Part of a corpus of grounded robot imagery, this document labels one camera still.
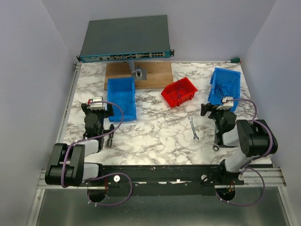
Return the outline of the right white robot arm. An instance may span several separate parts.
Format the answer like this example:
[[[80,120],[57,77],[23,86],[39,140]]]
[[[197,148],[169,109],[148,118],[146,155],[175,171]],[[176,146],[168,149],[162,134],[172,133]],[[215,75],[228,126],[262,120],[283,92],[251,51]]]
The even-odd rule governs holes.
[[[233,173],[241,172],[252,161],[277,152],[277,139],[265,120],[238,120],[229,107],[211,103],[201,105],[200,115],[206,113],[210,113],[208,118],[215,123],[213,149],[238,148],[220,163],[220,170],[216,173],[219,183],[228,184],[233,180]]]

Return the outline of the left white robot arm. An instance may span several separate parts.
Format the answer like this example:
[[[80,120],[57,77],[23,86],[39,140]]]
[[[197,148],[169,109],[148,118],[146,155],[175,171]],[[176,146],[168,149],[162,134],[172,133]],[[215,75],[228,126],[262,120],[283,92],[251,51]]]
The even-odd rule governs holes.
[[[102,150],[104,137],[100,136],[103,134],[109,133],[106,146],[112,146],[115,127],[111,124],[109,129],[104,129],[103,124],[104,119],[114,115],[113,107],[107,104],[105,109],[102,103],[96,103],[82,104],[81,108],[85,114],[83,141],[73,145],[54,144],[45,173],[45,182],[48,185],[79,186],[87,179],[94,186],[104,182],[104,174],[99,171],[99,165],[84,163],[84,159]]]

